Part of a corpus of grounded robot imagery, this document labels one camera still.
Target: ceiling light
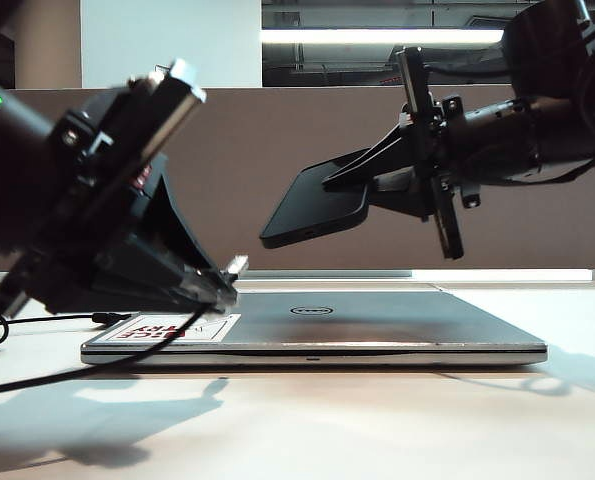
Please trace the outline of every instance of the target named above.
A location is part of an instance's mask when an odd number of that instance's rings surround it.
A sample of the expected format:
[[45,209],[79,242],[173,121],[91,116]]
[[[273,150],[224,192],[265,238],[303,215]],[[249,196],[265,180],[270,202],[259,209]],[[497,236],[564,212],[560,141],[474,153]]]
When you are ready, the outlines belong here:
[[410,29],[285,29],[262,30],[262,43],[389,44],[460,47],[490,45],[501,40],[503,30],[457,28]]

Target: white table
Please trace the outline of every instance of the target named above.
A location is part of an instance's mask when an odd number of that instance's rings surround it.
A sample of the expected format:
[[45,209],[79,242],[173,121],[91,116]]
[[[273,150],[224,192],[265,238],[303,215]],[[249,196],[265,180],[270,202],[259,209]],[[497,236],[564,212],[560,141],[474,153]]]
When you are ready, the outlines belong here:
[[[118,375],[0,394],[0,478],[595,479],[595,283],[438,287],[540,336],[549,361]],[[0,382],[81,366],[94,334],[89,320],[13,325]]]

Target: laptop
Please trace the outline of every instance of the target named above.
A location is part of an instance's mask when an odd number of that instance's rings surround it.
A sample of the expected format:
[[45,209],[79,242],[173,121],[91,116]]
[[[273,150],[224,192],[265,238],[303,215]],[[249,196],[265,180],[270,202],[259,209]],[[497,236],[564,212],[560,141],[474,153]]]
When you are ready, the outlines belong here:
[[[136,314],[81,347],[101,364],[170,335],[185,315]],[[244,292],[200,318],[145,365],[525,365],[544,342],[441,291]]]

